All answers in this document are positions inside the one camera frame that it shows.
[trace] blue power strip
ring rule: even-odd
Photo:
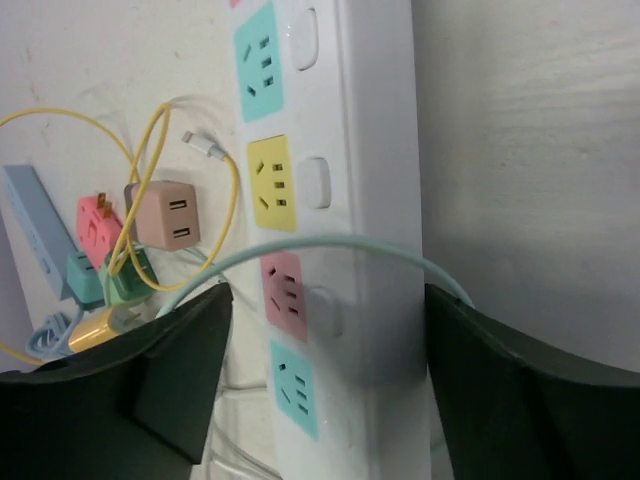
[[[58,300],[71,297],[67,285],[67,258],[76,252],[73,240],[33,167],[4,167],[5,194],[20,222],[29,246],[36,256]]]

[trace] green plug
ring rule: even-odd
[[[109,271],[108,266],[111,261],[112,253],[109,253],[109,255],[106,256],[104,264],[98,273],[100,281],[103,284],[107,277],[107,272]],[[158,283],[158,278],[153,271],[153,267],[151,267],[151,262],[149,262],[149,258],[145,251],[142,249],[136,250],[136,256],[138,257],[138,261],[140,262],[140,266],[144,272],[151,280]],[[138,276],[138,272],[136,272],[131,258],[127,258],[122,270],[120,270],[120,272],[111,279],[109,284],[109,299],[111,300],[111,305],[125,305],[129,307],[138,305],[149,298],[153,292],[154,290],[144,283]]]

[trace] white power strip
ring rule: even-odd
[[[422,249],[410,0],[230,0],[250,238]],[[285,480],[430,478],[422,272],[347,249],[261,262]]]

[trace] yellow cable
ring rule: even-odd
[[[101,130],[116,144],[116,146],[124,154],[125,158],[131,164],[131,171],[129,173],[129,183],[140,182],[140,188],[133,201],[133,204],[131,205],[131,209],[127,214],[127,218],[122,227],[122,232],[118,237],[116,245],[113,249],[113,253],[111,255],[111,261],[109,262],[109,265],[107,267],[110,277],[117,275],[118,272],[120,272],[120,270],[124,266],[127,258],[131,258],[131,261],[133,263],[133,266],[136,272],[138,273],[138,275],[140,276],[140,278],[144,283],[149,285],[154,290],[158,290],[162,292],[171,292],[174,290],[178,290],[179,288],[183,287],[187,283],[191,282],[191,280],[195,276],[202,273],[206,268],[208,268],[213,263],[213,261],[215,260],[215,257],[218,255],[218,252],[220,251],[220,249],[222,248],[222,245],[224,244],[227,234],[229,233],[229,230],[231,228],[231,223],[233,221],[233,216],[235,213],[236,204],[238,201],[240,175],[238,173],[238,168],[235,162],[229,156],[224,157],[224,162],[227,164],[227,166],[231,170],[231,177],[232,177],[231,201],[229,203],[229,208],[227,210],[224,225],[222,227],[222,231],[220,232],[220,236],[218,237],[218,241],[216,242],[213,250],[211,251],[211,254],[209,255],[209,257],[207,257],[207,260],[202,265],[200,270],[198,270],[191,278],[185,280],[184,282],[181,282],[176,285],[162,286],[154,282],[151,278],[149,278],[149,276],[143,270],[142,265],[140,265],[137,255],[135,254],[135,249],[134,249],[133,241],[131,239],[130,230],[135,220],[136,213],[142,202],[142,197],[146,192],[147,187],[149,186],[149,183],[151,182],[151,177],[153,176],[153,172],[155,171],[156,165],[160,160],[160,156],[162,154],[165,141],[167,139],[167,134],[169,131],[169,120],[171,118],[170,104],[163,103],[156,110],[153,117],[151,118],[151,121],[149,122],[149,125],[147,126],[147,129],[145,130],[145,133],[142,137],[142,140],[140,141],[140,144],[138,145],[138,149],[136,150],[136,153],[134,156],[131,155],[131,153],[127,150],[127,147],[124,146],[124,144],[120,141],[120,139],[118,139],[118,137],[111,130],[109,130],[100,122],[90,117],[87,117],[86,115],[83,115],[81,113],[74,112],[73,110],[66,110],[62,108],[30,108],[27,110],[22,110],[20,112],[13,113],[5,117],[2,121],[0,121],[0,128],[2,128],[7,123],[17,118],[25,117],[27,115],[37,115],[37,114],[52,114],[52,115],[62,115],[62,116],[72,117],[78,120],[82,120],[88,123],[89,125]],[[138,163],[140,162],[140,158],[142,157],[142,154],[145,152],[148,146],[149,139],[151,138],[151,134],[153,133],[153,130],[155,129],[156,124],[161,118],[163,119],[163,122],[162,122],[162,128],[160,130],[160,136],[158,138],[158,143],[153,152],[153,155],[151,156],[149,167],[147,168],[144,174],[144,177],[141,180],[140,174],[138,173]],[[124,255],[122,255],[120,260],[118,260],[118,256],[120,255],[120,252],[122,251],[123,247],[126,247],[126,252]],[[21,354],[20,352],[13,350],[11,347],[6,345],[2,341],[0,341],[0,350],[4,350],[9,355],[19,360],[22,360],[23,362],[27,362],[31,365],[38,365],[38,366],[44,365],[44,363],[40,362],[39,360],[32,359],[31,357],[28,357],[26,355]]]
[[[28,363],[29,365],[35,365],[37,367],[44,365],[44,362],[41,362],[40,360],[36,360],[35,358],[31,358],[27,355],[24,355],[23,353],[15,351],[13,348],[11,348],[9,345],[4,343],[2,340],[0,340],[0,350],[4,350],[6,353],[11,355],[12,357],[17,358],[18,360],[22,360],[23,362]]]

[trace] white wall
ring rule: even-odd
[[[640,1],[414,0],[427,254],[640,370]]]

